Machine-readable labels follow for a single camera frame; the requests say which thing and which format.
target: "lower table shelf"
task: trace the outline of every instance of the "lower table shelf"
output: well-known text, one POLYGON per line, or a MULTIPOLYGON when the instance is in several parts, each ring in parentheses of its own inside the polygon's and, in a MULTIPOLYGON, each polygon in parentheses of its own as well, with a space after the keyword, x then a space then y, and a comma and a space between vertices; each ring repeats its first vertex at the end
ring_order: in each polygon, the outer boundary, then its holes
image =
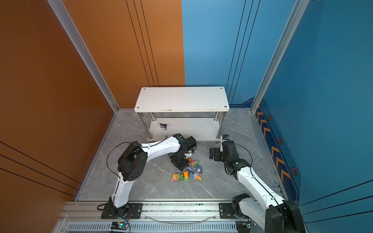
POLYGON ((153 136, 149 141, 160 141, 176 133, 184 138, 193 136, 196 141, 219 141, 216 134, 219 121, 214 118, 157 118, 150 123, 150 133, 153 136), (167 130, 162 130, 160 124, 166 124, 167 130))

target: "vent grille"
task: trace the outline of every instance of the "vent grille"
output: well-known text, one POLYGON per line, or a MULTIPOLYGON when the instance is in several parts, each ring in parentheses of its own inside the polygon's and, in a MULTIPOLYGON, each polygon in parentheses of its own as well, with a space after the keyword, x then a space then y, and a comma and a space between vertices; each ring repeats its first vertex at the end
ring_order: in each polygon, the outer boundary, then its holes
MULTIPOLYGON (((68 232, 110 232, 111 223, 106 222, 70 222, 68 232)), ((196 224, 166 224, 153 221, 136 221, 131 223, 131 233, 135 232, 237 232, 234 221, 212 221, 196 224)))

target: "black stripe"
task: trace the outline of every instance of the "black stripe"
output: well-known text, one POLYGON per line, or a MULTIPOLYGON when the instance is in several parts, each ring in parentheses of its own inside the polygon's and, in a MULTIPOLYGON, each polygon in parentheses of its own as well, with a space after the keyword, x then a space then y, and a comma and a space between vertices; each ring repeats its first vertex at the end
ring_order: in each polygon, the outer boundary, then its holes
POLYGON ((340 205, 352 203, 352 202, 355 202, 355 201, 361 201, 361 200, 364 200, 364 199, 367 199, 367 198, 371 198, 371 197, 373 197, 373 195, 372 196, 367 196, 365 198, 360 198, 360 199, 356 199, 356 200, 353 200, 353 201, 345 202, 345 203, 342 203, 342 204, 333 205, 333 206, 326 207, 326 208, 323 208, 323 209, 320 209, 320 210, 315 210, 315 211, 308 212, 308 213, 305 213, 305 214, 311 214, 311 213, 314 213, 314 212, 317 212, 317 211, 326 210, 326 209, 329 209, 329 208, 333 208, 333 207, 336 207, 336 206, 340 206, 340 205))
POLYGON ((48 167, 48 168, 52 169, 53 171, 56 171, 56 172, 60 173, 61 175, 64 175, 64 176, 66 176, 67 178, 70 178, 70 179, 72 179, 73 181, 76 181, 76 182, 78 182, 78 183, 80 184, 80 182, 79 182, 79 181, 77 181, 77 180, 74 180, 74 179, 73 179, 73 178, 71 178, 71 177, 68 177, 67 175, 65 175, 65 174, 63 174, 63 173, 61 173, 61 172, 57 171, 56 169, 53 169, 53 168, 49 167, 48 165, 45 165, 44 163, 42 163, 42 162, 40 162, 40 161, 38 161, 38 160, 36 160, 36 159, 34 159, 34 158, 32 158, 32 157, 28 156, 28 155, 27 155, 27 154, 25 154, 25 153, 22 153, 22 152, 20 152, 19 150, 17 150, 17 149, 15 149, 15 148, 13 148, 13 147, 11 147, 11 146, 9 146, 9 145, 7 145, 7 144, 3 143, 2 141, 0 141, 0 142, 1 142, 2 144, 6 145, 7 147, 9 147, 9 148, 12 148, 13 150, 15 150, 15 151, 17 151, 17 152, 19 152, 19 153, 23 154, 24 156, 27 156, 27 157, 29 157, 30 159, 32 159, 32 160, 34 160, 34 161, 36 161, 36 162, 38 162, 38 163, 40 163, 40 164, 42 164, 42 165, 44 165, 44 166, 48 167))
POLYGON ((61 191, 61 190, 58 190, 58 189, 55 189, 55 188, 49 187, 49 186, 47 186, 47 185, 44 185, 44 184, 39 183, 39 182, 37 182, 37 181, 31 180, 31 179, 26 178, 26 177, 24 177, 24 176, 20 176, 20 175, 18 175, 18 174, 16 174, 16 173, 13 173, 13 172, 11 172, 11 171, 5 170, 5 169, 3 169, 3 168, 1 168, 1 167, 0 167, 0 169, 3 170, 3 171, 7 171, 7 172, 9 172, 9 173, 11 173, 11 174, 13 174, 13 175, 16 175, 16 176, 19 176, 19 177, 25 178, 26 180, 30 180, 30 181, 32 181, 32 182, 38 183, 38 184, 40 184, 40 185, 43 185, 43 186, 45 186, 45 187, 48 187, 48 188, 54 189, 54 190, 56 190, 56 191, 59 191, 59 192, 61 192, 61 193, 64 193, 64 194, 70 195, 70 196, 72 196, 72 197, 75 197, 75 196, 73 196, 73 195, 71 195, 71 194, 68 194, 68 193, 65 193, 65 192, 63 192, 63 191, 61 191))
POLYGON ((151 52, 151 56, 152 56, 152 58, 153 58, 154 69, 156 70, 156 77, 157 77, 157 82, 158 82, 158 86, 159 86, 159 80, 158 80, 157 68, 156 68, 156 63, 154 62, 153 50, 151 49, 151 43, 150 43, 150 37, 149 37, 149 32, 148 32, 148 26, 146 25, 145 14, 144 14, 144 8, 142 7, 142 0, 140 0, 140 3, 141 3, 142 14, 143 14, 143 16, 144 16, 145 27, 146 27, 146 33, 148 34, 149 45, 150 45, 150 52, 151 52))
POLYGON ((343 192, 343 191, 346 191, 346 190, 349 190, 349 189, 355 188, 355 187, 357 187, 357 186, 360 186, 360 185, 363 185, 363 184, 366 184, 366 183, 369 183, 369 182, 372 182, 372 181, 373 181, 373 180, 369 180, 369 181, 367 181, 367 182, 364 182, 364 183, 361 183, 361 184, 358 184, 358 185, 352 186, 352 187, 350 187, 350 188, 347 188, 347 189, 344 189, 344 190, 341 190, 341 191, 338 191, 338 192, 335 192, 335 193, 329 194, 329 195, 327 195, 327 196, 323 196, 322 198, 318 198, 318 199, 316 199, 316 200, 313 200, 313 201, 310 201, 310 202, 307 202, 307 203, 301 204, 300 206, 302 206, 302 205, 307 205, 307 204, 309 204, 309 203, 311 203, 311 202, 318 201, 318 200, 320 200, 320 199, 323 199, 323 198, 326 198, 326 197, 332 196, 332 195, 334 195, 334 194, 337 194, 337 193, 340 193, 340 192, 343 192))
POLYGON ((240 76, 240 74, 241 74, 242 66, 244 65, 245 56, 246 56, 246 52, 247 52, 247 47, 249 46, 249 42, 250 42, 250 38, 251 38, 251 34, 252 34, 252 32, 253 32, 253 28, 254 28, 254 24, 255 24, 256 15, 258 14, 258 9, 259 9, 259 6, 260 6, 260 1, 261 1, 261 0, 259 0, 259 4, 258 4, 258 8, 257 8, 257 12, 255 13, 255 18, 254 18, 253 26, 251 27, 251 32, 250 32, 249 40, 247 41, 247 46, 246 46, 246 51, 245 51, 244 59, 242 60, 241 69, 239 70, 239 74, 238 74, 238 78, 237 78, 237 83, 236 83, 236 87, 235 87, 235 89, 234 89, 234 93, 233 93, 233 97, 232 97, 232 102, 231 102, 231 104, 233 103, 234 95, 236 94, 236 89, 237 89, 237 85, 238 85, 239 76, 240 76))
POLYGON ((246 23, 246 28, 245 28, 244 37, 243 37, 243 39, 242 39, 241 48, 239 49, 239 54, 238 54, 238 59, 237 59, 237 64, 236 64, 236 69, 234 70, 234 75, 233 75, 233 80, 232 80, 231 89, 230 89, 230 91, 229 91, 228 101, 229 101, 229 98, 230 98, 230 96, 231 96, 232 87, 233 87, 233 82, 234 82, 234 76, 236 75, 237 66, 238 66, 238 62, 239 62, 239 57, 240 57, 240 55, 241 55, 242 45, 244 44, 245 35, 246 35, 246 29, 247 29, 247 25, 249 24, 249 19, 250 19, 250 15, 251 15, 251 9, 253 8, 253 3, 254 3, 254 0, 251 2, 251 7, 250 7, 250 12, 249 12, 249 17, 247 18, 247 23, 246 23))
POLYGON ((59 180, 57 180, 57 179, 55 179, 55 178, 53 178, 53 177, 50 177, 50 176, 48 176, 48 175, 46 175, 46 174, 44 174, 44 173, 41 173, 41 172, 39 172, 39 171, 37 171, 37 170, 35 170, 35 169, 32 169, 32 168, 30 168, 30 167, 28 167, 28 166, 26 166, 26 165, 23 165, 22 163, 19 163, 19 162, 15 161, 15 160, 13 160, 13 159, 11 159, 11 158, 8 158, 8 157, 6 157, 6 156, 4 156, 4 155, 2 155, 2 154, 0 154, 0 155, 3 156, 4 158, 7 158, 7 159, 9 159, 9 160, 15 162, 15 163, 18 163, 18 164, 20 164, 20 165, 22 165, 22 166, 24 166, 24 167, 27 167, 27 168, 29 168, 29 169, 31 169, 31 170, 37 172, 37 173, 40 173, 40 174, 42 174, 42 175, 45 175, 45 176, 47 176, 47 177, 49 177, 49 178, 51 178, 51 179, 53 179, 53 180, 55 180, 55 181, 58 181, 58 182, 60 182, 60 183, 62 183, 62 184, 64 184, 64 185, 67 185, 67 186, 69 186, 69 187, 72 187, 73 189, 78 190, 77 188, 74 188, 73 186, 70 186, 70 185, 68 185, 68 184, 65 184, 65 183, 63 183, 63 182, 61 182, 61 181, 59 181, 59 180))
POLYGON ((154 83, 154 79, 153 79, 153 72, 151 71, 151 67, 150 67, 150 62, 149 62, 148 52, 146 51, 146 46, 145 46, 144 36, 142 35, 142 30, 141 30, 141 25, 140 25, 139 15, 137 14, 137 9, 136 9, 135 0, 134 0, 134 5, 135 5, 135 11, 136 11, 136 16, 137 16, 137 21, 139 22, 139 27, 140 27, 140 32, 141 32, 142 42, 144 43, 144 49, 145 49, 146 58, 148 59, 148 64, 149 64, 149 69, 150 69, 151 79, 153 80, 153 85, 156 86, 156 84, 154 83))
POLYGON ((307 222, 307 223, 316 223, 316 222, 321 222, 321 221, 330 220, 330 219, 343 218, 343 217, 348 217, 348 216, 353 216, 353 215, 358 215, 358 214, 366 214, 366 213, 370 213, 370 212, 373 212, 373 210, 369 210, 369 211, 365 211, 365 212, 360 212, 360 213, 356 213, 356 214, 348 214, 348 215, 338 216, 338 217, 334 217, 334 218, 326 218, 326 219, 312 221, 312 222, 307 222))
POLYGON ((148 78, 148 73, 146 72, 146 69, 145 69, 144 59, 142 58, 142 54, 141 54, 141 50, 140 50, 139 41, 137 40, 136 31, 135 31, 135 26, 134 26, 134 22, 132 21, 131 13, 129 12, 129 7, 128 7, 127 0, 126 0, 126 4, 127 4, 127 9, 128 9, 129 17, 130 17, 130 19, 131 19, 132 27, 134 28, 134 33, 135 33, 135 37, 136 37, 136 41, 137 41, 137 46, 139 47, 139 52, 140 52, 140 56, 141 56, 141 60, 142 60, 142 64, 143 64, 143 66, 144 66, 144 70, 145 70, 145 74, 146 74, 146 79, 148 80, 148 84, 149 84, 149 86, 150 86, 150 82, 149 82, 149 78, 148 78))
POLYGON ((232 65, 233 65, 233 58, 234 58, 234 53, 236 52, 236 46, 237 46, 237 41, 238 41, 238 35, 239 35, 239 30, 240 30, 240 28, 241 28, 242 17, 244 16, 245 5, 246 5, 246 0, 245 0, 245 3, 244 3, 244 9, 242 10, 241 21, 239 22, 239 27, 238 27, 238 33, 237 33, 236 44, 235 44, 235 46, 234 46, 234 51, 233 51, 233 57, 232 57, 231 68, 229 69, 228 80, 227 80, 227 86, 225 87, 225 90, 227 90, 227 88, 228 88, 229 76, 231 75, 231 70, 232 70, 232 65))

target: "white table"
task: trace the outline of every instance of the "white table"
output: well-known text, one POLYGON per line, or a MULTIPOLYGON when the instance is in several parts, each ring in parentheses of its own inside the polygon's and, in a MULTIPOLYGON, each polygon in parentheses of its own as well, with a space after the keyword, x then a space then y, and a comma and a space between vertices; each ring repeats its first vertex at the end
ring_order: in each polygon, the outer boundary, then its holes
POLYGON ((197 141, 220 141, 222 124, 229 104, 222 86, 203 87, 143 87, 137 98, 135 112, 144 124, 149 141, 159 141, 180 133, 197 141), (153 113, 216 112, 215 117, 156 118, 153 113), (218 115, 221 112, 220 124, 218 115), (143 120, 150 113, 150 128, 143 120), (162 130, 161 124, 167 124, 162 130))

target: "orange wall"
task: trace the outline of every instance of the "orange wall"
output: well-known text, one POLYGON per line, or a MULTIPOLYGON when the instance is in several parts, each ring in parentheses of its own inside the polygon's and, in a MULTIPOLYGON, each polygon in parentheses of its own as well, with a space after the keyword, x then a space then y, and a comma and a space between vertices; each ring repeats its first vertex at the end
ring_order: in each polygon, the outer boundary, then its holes
POLYGON ((1 231, 51 232, 113 111, 46 0, 2 1, 0 31, 1 231))
POLYGON ((181 0, 63 0, 120 107, 143 86, 185 86, 181 0))

